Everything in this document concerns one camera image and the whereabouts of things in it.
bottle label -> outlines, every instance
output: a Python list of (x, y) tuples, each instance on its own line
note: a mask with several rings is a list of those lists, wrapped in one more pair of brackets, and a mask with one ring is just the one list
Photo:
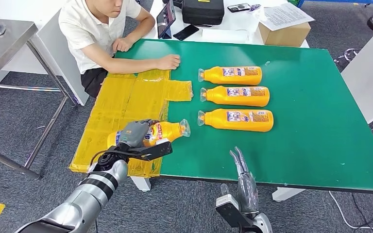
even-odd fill
[(240, 121), (248, 122), (249, 121), (249, 118), (242, 112), (228, 111), (226, 112), (226, 114), (227, 114), (228, 121), (232, 121), (232, 122), (240, 122)]
[(258, 70), (256, 67), (224, 67), (222, 68), (222, 74), (226, 77), (258, 75)]
[(234, 68), (222, 68), (222, 74), (224, 76), (234, 76)]
[(258, 75), (256, 67), (245, 67), (244, 69), (246, 75)]
[(231, 122), (268, 122), (268, 114), (265, 111), (250, 111), (249, 116), (246, 116), (239, 111), (227, 111), (227, 120)]
[(115, 145), (118, 145), (119, 137), (121, 136), (121, 131), (117, 132), (117, 135), (115, 136)]
[(154, 141), (156, 138), (158, 138), (158, 140), (162, 139), (162, 127), (159, 123), (149, 127), (149, 130), (145, 135), (145, 139), (149, 141)]
[(265, 96), (263, 87), (228, 87), (228, 96)]
[(265, 111), (250, 112), (250, 119), (253, 122), (268, 122), (268, 114)]

smartphone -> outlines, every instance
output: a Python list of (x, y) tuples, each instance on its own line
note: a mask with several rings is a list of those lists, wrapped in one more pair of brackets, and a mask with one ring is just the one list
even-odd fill
[(199, 29), (191, 24), (189, 26), (186, 26), (184, 29), (182, 29), (182, 31), (178, 32), (177, 34), (173, 36), (177, 38), (178, 40), (185, 40), (190, 35), (196, 33), (197, 31), (199, 31)]
[(240, 12), (240, 11), (248, 11), (251, 8), (251, 6), (248, 3), (242, 3), (242, 4), (228, 6), (227, 8), (230, 12), (234, 13), (234, 12)]

man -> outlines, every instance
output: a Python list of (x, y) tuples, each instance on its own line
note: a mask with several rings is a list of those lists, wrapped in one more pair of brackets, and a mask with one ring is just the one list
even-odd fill
[[(139, 25), (122, 37), (126, 16), (136, 19)], [(176, 69), (179, 55), (149, 60), (112, 58), (117, 51), (128, 51), (154, 25), (155, 19), (135, 0), (69, 0), (59, 14), (59, 27), (76, 59), (85, 92), (96, 97), (107, 72)]]

paper document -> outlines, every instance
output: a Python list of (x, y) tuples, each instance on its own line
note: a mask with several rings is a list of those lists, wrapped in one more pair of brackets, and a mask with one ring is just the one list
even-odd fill
[(275, 7), (264, 8), (264, 15), (260, 15), (260, 21), (271, 31), (311, 22), (314, 19), (291, 3), (284, 3)]

wire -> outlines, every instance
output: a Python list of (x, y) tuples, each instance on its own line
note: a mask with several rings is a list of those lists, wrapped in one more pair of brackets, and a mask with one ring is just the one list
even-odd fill
[(95, 230), (98, 233), (98, 218), (95, 219)]
[(354, 193), (351, 193), (352, 196), (353, 196), (353, 201), (354, 201), (354, 205), (355, 207), (358, 209), (359, 213), (361, 214), (362, 218), (364, 219), (364, 224), (360, 225), (358, 228), (355, 228), (354, 229), (354, 233), (356, 230), (358, 230), (360, 227), (363, 227), (363, 226), (368, 226), (371, 228), (372, 232), (373, 232), (373, 228), (370, 226), (370, 223), (373, 222), (373, 218), (370, 220), (370, 221), (367, 221), (366, 218), (365, 218), (365, 215), (363, 214), (363, 212), (361, 211), (361, 209), (359, 208), (358, 204), (356, 203), (356, 199), (355, 199), (355, 196), (354, 196)]
[(133, 153), (128, 153), (128, 152), (123, 152), (123, 151), (117, 151), (117, 150), (101, 150), (99, 152), (97, 152), (91, 159), (91, 162), (89, 163), (89, 166), (92, 166), (93, 162), (94, 162), (94, 159), (96, 158), (96, 156), (98, 156), (98, 154), (101, 154), (101, 153), (115, 153), (115, 154), (123, 154), (123, 155), (128, 155), (128, 156), (134, 156)]
[(342, 216), (342, 219), (344, 220), (344, 222), (345, 222), (345, 224), (347, 224), (347, 226), (349, 226), (350, 228), (352, 228), (352, 229), (372, 229), (373, 230), (373, 227), (364, 227), (364, 226), (358, 226), (358, 227), (355, 227), (355, 226), (351, 226), (348, 222), (347, 222), (347, 220), (345, 219), (345, 217), (344, 217), (344, 213), (342, 212), (342, 210), (341, 210), (341, 207), (339, 206), (339, 204), (338, 204), (338, 201), (335, 199), (335, 197), (332, 195), (332, 193), (331, 193), (331, 191), (328, 191), (329, 192), (329, 195), (331, 195), (331, 197), (332, 197), (332, 199), (335, 201), (335, 204), (337, 205), (337, 207), (338, 207), (338, 210), (339, 210), (339, 212), (341, 213), (341, 216)]
[(100, 154), (100, 153), (105, 153), (105, 152), (107, 152), (107, 151), (108, 151), (108, 150), (101, 150), (101, 151), (97, 152), (97, 153), (92, 157), (91, 162), (89, 163), (89, 166), (92, 166), (92, 163), (94, 162), (94, 159), (95, 159), (96, 156), (98, 156), (98, 154)]

